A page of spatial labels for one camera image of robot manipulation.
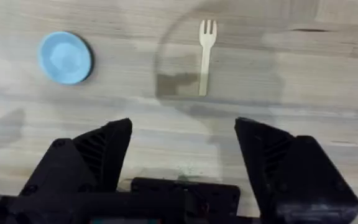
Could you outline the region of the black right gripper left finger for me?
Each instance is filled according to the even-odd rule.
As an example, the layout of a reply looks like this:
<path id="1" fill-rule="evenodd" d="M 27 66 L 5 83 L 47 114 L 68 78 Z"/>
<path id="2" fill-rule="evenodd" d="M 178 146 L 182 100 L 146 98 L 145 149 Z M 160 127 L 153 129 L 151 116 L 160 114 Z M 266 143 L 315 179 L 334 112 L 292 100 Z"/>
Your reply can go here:
<path id="1" fill-rule="evenodd" d="M 132 121 L 124 118 L 54 140 L 20 195 L 115 192 L 131 135 Z"/>

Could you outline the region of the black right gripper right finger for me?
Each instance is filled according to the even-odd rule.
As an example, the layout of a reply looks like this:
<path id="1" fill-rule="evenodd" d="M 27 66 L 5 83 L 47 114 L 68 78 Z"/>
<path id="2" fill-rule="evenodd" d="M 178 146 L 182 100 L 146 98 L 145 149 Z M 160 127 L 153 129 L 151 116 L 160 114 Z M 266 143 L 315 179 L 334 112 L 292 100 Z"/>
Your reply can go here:
<path id="1" fill-rule="evenodd" d="M 358 197 L 312 136 L 238 117 L 234 127 L 261 223 L 352 223 Z"/>

